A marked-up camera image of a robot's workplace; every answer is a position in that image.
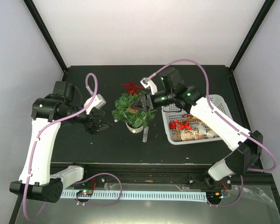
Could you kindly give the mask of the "brown pine cone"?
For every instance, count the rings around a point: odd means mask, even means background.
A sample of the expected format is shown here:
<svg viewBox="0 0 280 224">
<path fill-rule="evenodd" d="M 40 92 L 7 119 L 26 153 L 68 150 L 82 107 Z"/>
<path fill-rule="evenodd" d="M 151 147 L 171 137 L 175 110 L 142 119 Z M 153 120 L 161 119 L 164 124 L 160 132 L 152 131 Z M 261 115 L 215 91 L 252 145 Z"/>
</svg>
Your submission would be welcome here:
<svg viewBox="0 0 280 224">
<path fill-rule="evenodd" d="M 132 114 L 135 114 L 135 113 L 138 112 L 137 109 L 133 109 L 133 108 L 132 108 L 132 105 L 129 106 L 128 111 L 129 111 L 130 113 L 132 113 Z"/>
</svg>

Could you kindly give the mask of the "white perforated plastic basket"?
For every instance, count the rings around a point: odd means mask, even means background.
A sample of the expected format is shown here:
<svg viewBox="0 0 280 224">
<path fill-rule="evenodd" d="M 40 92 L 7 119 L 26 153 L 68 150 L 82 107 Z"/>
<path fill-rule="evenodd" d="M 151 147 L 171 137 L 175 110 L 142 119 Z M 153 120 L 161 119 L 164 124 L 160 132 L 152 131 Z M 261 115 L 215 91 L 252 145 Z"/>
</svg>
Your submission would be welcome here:
<svg viewBox="0 0 280 224">
<path fill-rule="evenodd" d="M 218 141 L 221 138 L 207 125 L 175 104 L 162 107 L 162 117 L 168 141 L 173 145 L 186 145 Z"/>
</svg>

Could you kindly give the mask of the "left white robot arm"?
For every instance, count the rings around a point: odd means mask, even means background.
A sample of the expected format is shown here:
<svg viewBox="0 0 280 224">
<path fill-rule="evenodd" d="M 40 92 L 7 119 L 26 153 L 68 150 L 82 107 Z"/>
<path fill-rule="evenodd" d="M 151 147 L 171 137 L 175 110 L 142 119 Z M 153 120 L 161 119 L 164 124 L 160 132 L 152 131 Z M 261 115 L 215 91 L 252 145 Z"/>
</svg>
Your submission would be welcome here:
<svg viewBox="0 0 280 224">
<path fill-rule="evenodd" d="M 78 123 L 89 134 L 97 134 L 111 127 L 100 117 L 105 113 L 101 108 L 106 104 L 100 95 L 90 97 L 83 106 L 74 105 L 74 93 L 77 88 L 68 82 L 57 81 L 53 92 L 44 98 L 38 98 L 32 106 L 32 134 L 28 155 L 19 179 L 10 183 L 10 192 L 23 195 L 27 189 L 27 199 L 55 203 L 62 191 L 74 184 L 86 186 L 91 181 L 90 173 L 82 165 L 71 165 L 66 169 L 50 174 L 50 162 L 53 147 L 61 123 L 55 120 L 70 116 L 70 124 Z M 83 112 L 75 117 L 78 111 Z"/>
</svg>

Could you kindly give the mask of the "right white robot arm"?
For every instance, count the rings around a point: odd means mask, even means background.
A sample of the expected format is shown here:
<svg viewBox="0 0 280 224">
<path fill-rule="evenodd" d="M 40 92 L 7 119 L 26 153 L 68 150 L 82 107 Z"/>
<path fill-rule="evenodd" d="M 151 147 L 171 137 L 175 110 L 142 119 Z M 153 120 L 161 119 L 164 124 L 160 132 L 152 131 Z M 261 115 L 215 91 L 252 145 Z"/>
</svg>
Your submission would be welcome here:
<svg viewBox="0 0 280 224">
<path fill-rule="evenodd" d="M 158 107 L 175 104 L 213 130 L 227 145 L 231 153 L 214 163 L 203 176 L 203 183 L 214 188 L 220 180 L 232 175 L 243 175 L 260 157 L 263 135 L 259 131 L 250 130 L 237 124 L 214 106 L 194 87 L 188 87 L 175 68 L 166 68 L 160 73 L 165 87 L 157 91 L 153 81 L 143 78 L 141 84 L 151 93 L 140 96 L 131 106 L 142 112 L 152 111 Z"/>
</svg>

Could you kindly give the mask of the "small green christmas tree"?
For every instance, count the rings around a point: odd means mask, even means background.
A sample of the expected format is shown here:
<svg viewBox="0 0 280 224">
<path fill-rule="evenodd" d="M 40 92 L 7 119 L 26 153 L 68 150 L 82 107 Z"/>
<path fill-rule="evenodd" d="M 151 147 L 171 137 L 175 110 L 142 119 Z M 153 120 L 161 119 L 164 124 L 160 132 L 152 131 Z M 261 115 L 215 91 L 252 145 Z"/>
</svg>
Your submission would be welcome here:
<svg viewBox="0 0 280 224">
<path fill-rule="evenodd" d="M 124 122 L 132 133 L 140 133 L 155 117 L 156 110 L 142 112 L 131 108 L 132 103 L 144 94 L 144 91 L 140 91 L 139 95 L 122 93 L 115 101 L 115 109 L 112 111 L 114 120 Z"/>
</svg>

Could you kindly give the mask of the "red glitter star topper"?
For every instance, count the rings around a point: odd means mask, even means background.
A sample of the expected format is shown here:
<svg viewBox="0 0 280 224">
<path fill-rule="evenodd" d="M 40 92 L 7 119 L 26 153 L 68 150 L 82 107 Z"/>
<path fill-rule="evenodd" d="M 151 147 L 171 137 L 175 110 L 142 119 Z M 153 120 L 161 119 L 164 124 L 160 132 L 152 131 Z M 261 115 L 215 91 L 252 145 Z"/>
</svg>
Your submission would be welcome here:
<svg viewBox="0 0 280 224">
<path fill-rule="evenodd" d="M 139 91 L 143 89 L 142 86 L 137 86 L 134 84 L 134 82 L 131 80 L 128 84 L 121 84 L 122 86 L 126 87 L 126 92 L 133 95 L 139 95 Z"/>
</svg>

